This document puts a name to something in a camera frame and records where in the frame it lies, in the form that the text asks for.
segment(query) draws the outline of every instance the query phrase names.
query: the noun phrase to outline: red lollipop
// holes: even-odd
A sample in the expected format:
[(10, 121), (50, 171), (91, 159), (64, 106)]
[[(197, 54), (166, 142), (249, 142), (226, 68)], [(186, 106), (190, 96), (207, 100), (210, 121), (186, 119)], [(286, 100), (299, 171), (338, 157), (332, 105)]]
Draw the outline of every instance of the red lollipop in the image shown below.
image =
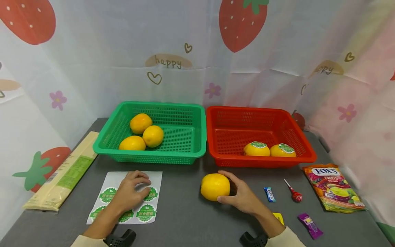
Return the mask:
[(290, 189), (290, 191), (292, 193), (292, 200), (294, 202), (301, 202), (302, 201), (302, 194), (294, 191), (293, 188), (290, 186), (290, 184), (285, 180), (285, 178), (284, 178), (284, 181), (288, 185), (288, 188)]

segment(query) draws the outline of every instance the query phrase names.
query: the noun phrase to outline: table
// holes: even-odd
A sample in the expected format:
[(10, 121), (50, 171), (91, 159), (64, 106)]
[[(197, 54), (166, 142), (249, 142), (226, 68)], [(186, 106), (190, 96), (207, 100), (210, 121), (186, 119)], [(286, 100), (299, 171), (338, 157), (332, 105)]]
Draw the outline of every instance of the table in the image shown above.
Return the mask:
[[(100, 131), (107, 119), (98, 119), (89, 131)], [(329, 163), (331, 159), (318, 138), (306, 132), (318, 159), (316, 163)], [(199, 192), (200, 182), (207, 173), (218, 170), (207, 151), (193, 165), (117, 163), (108, 156), (99, 155), (74, 191), (60, 208), (52, 212), (29, 211), (22, 213), (0, 242), (3, 247), (68, 247), (88, 226), (86, 220), (109, 171), (163, 171), (158, 202), (158, 214), (152, 224), (120, 225), (115, 234), (121, 236), (127, 228), (137, 233), (133, 246), (160, 247), (240, 247), (240, 236), (249, 231), (254, 237), (262, 233), (258, 222), (237, 209), (209, 202)], [(371, 215), (367, 212), (341, 214), (325, 212), (307, 178), (298, 168), (265, 170), (253, 168), (226, 169), (245, 180), (257, 196), (273, 211), (283, 215), (288, 225), (306, 246), (333, 247), (391, 247)], [(303, 194), (299, 204), (283, 181)], [(272, 187), (276, 203), (269, 203), (263, 187)], [(312, 240), (298, 221), (297, 215), (308, 213), (324, 235)]]

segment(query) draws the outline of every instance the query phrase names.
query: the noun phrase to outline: green plastic basket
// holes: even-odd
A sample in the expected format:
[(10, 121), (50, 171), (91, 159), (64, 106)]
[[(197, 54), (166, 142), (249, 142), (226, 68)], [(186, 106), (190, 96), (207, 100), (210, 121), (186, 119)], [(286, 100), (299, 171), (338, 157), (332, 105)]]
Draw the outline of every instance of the green plastic basket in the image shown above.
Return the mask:
[[(146, 113), (154, 125), (163, 129), (162, 144), (147, 147), (145, 151), (118, 150), (121, 141), (133, 135), (130, 120), (139, 113)], [(206, 153), (206, 141), (206, 115), (202, 106), (125, 101), (111, 114), (93, 150), (118, 162), (192, 164)]]

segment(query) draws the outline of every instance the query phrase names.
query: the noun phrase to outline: black clamp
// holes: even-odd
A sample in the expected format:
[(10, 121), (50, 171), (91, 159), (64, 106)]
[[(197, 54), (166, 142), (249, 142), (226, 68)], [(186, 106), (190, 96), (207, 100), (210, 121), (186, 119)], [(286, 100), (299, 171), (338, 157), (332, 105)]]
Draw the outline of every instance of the black clamp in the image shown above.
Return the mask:
[(111, 247), (130, 247), (136, 239), (136, 233), (128, 229), (122, 237), (110, 234), (103, 241)]
[(240, 237), (240, 243), (244, 247), (264, 247), (267, 244), (267, 235), (262, 233), (257, 238), (253, 238), (249, 232), (245, 232)]

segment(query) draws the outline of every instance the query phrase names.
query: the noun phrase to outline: pasta package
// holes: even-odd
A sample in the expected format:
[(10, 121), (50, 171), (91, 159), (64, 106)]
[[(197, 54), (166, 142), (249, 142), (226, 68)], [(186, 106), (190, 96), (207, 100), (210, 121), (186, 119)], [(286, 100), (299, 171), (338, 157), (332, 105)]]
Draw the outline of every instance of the pasta package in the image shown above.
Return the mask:
[(79, 180), (96, 158), (93, 143), (99, 133), (91, 131), (36, 194), (23, 205), (25, 209), (59, 211)]
[(354, 213), (365, 205), (335, 164), (317, 164), (302, 168), (327, 211)]

